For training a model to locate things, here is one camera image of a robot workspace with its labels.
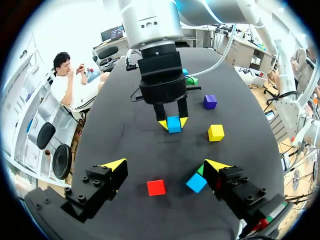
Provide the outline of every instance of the table surface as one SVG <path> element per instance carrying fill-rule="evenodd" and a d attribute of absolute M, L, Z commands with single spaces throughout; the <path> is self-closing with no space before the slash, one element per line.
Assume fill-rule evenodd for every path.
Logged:
<path fill-rule="evenodd" d="M 189 73 L 204 70 L 219 59 L 206 48 L 178 48 Z M 135 63 L 139 58 L 132 57 Z M 183 131 L 169 134 L 157 121 L 152 105 L 130 102 L 140 72 L 125 71 L 122 59 L 110 74 L 87 117 L 78 146 L 73 185 L 80 184 L 92 164 L 127 158 L 128 177 L 113 201 L 106 201 L 86 228 L 106 239 L 236 239 L 239 220 L 208 185 L 194 193 L 186 181 L 204 159 L 239 165 L 268 199 L 283 194 L 278 147 L 266 116 L 248 86 L 223 62 L 198 77 L 202 90 L 188 93 L 189 119 Z M 205 95 L 215 94 L 212 110 L 203 108 Z M 165 105 L 168 116 L 177 103 Z M 225 137 L 209 142 L 208 129 L 222 124 Z M 167 193 L 149 196 L 147 181 L 163 179 Z"/>

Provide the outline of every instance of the wall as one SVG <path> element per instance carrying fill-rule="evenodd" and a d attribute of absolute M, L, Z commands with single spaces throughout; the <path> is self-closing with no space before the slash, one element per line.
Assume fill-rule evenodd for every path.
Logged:
<path fill-rule="evenodd" d="M 96 67 L 92 49 L 101 43 L 100 33 L 121 22 L 116 0 L 47 0 L 21 31 L 12 56 L 21 54 L 33 33 L 48 68 L 59 52 L 68 52 L 74 67 Z"/>

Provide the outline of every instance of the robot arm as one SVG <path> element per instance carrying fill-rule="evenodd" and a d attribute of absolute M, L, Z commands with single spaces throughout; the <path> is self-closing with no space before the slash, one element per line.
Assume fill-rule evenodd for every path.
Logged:
<path fill-rule="evenodd" d="M 163 104 L 174 101 L 178 101 L 180 118 L 188 117 L 185 97 L 187 89 L 179 52 L 175 47 L 175 40 L 183 36 L 180 21 L 189 26 L 217 23 L 254 25 L 268 50 L 278 57 L 280 94 L 296 91 L 290 56 L 286 54 L 280 39 L 271 38 L 259 16 L 256 2 L 256 0 L 119 0 L 129 46 L 131 49 L 141 50 L 142 53 L 142 59 L 138 61 L 142 97 L 146 103 L 154 106 L 157 121 L 166 119 Z M 305 108 L 319 77 L 320 69 L 317 63 L 310 84 L 302 95 L 298 97 L 292 94 L 273 102 L 285 129 L 284 133 L 281 132 L 281 136 L 289 136 L 294 146 L 303 141 L 320 146 L 318 121 L 311 119 L 312 124 L 309 122 L 300 127 L 300 122 L 305 122 Z M 290 103 L 292 107 L 287 107 L 289 104 L 281 106 L 282 103 Z"/>

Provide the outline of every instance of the monitor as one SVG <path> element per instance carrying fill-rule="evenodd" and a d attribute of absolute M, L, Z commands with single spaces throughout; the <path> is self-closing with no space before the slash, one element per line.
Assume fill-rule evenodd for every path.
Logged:
<path fill-rule="evenodd" d="M 118 29 L 119 28 L 116 26 L 116 27 L 108 29 L 107 31 L 101 32 L 102 42 L 111 39 L 111 32 L 118 30 Z"/>
<path fill-rule="evenodd" d="M 119 39 L 122 38 L 124 35 L 122 33 L 122 29 L 117 29 L 111 32 L 111 39 Z"/>

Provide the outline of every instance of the hand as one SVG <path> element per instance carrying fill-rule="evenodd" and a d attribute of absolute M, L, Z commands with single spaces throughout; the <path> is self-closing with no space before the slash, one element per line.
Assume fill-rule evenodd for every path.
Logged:
<path fill-rule="evenodd" d="M 299 67 L 299 63 L 297 63 L 296 60 L 291 60 L 291 66 L 292 66 L 292 69 L 293 71 L 298 71 L 298 67 Z"/>
<path fill-rule="evenodd" d="M 68 72 L 68 77 L 69 80 L 73 80 L 74 79 L 74 69 L 72 67 L 70 67 L 69 72 Z"/>
<path fill-rule="evenodd" d="M 78 68 L 76 69 L 76 75 L 78 73 L 84 73 L 85 72 L 85 64 L 84 63 L 81 63 L 80 66 L 78 66 Z"/>
<path fill-rule="evenodd" d="M 320 99 L 320 86 L 316 86 L 314 92 L 316 94 L 316 97 Z"/>

